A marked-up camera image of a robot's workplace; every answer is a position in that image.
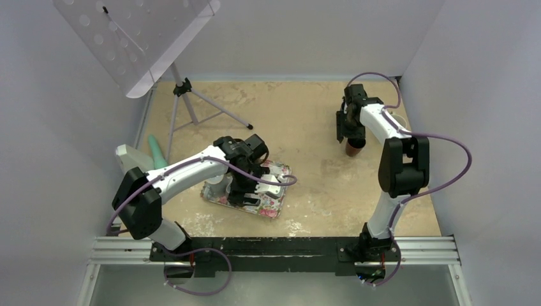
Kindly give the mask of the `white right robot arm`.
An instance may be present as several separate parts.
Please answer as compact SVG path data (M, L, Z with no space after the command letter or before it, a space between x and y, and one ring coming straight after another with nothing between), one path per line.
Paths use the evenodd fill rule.
M366 146L368 131L382 145L378 167L382 193L351 252L374 259L392 248L394 227L406 199L428 185L429 140L425 136L411 136L389 114L380 98L367 95L362 84L347 85L336 112L336 139L346 142L346 154L353 157Z

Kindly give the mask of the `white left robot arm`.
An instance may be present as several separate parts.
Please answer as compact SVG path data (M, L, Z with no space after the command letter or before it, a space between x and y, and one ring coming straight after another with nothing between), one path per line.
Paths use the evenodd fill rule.
M112 200L114 217L133 239L150 238L173 260L184 260L190 252L188 234L163 217L162 206L181 192L228 173L245 193L252 192L268 173L262 166L268 155L268 146L256 134L245 140L222 136L194 156L164 168L144 172L136 166L124 174Z

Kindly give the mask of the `small brown mug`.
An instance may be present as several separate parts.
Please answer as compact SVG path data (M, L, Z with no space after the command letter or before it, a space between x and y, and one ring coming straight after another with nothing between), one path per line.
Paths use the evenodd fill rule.
M364 138L349 138L345 146L345 153L349 157L357 156L366 145Z

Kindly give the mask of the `light green mug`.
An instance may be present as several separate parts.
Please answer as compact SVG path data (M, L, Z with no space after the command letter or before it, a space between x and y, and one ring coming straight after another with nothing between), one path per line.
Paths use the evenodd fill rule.
M403 116L395 112L390 112L390 115L401 127L403 127L404 129L408 129L408 122Z

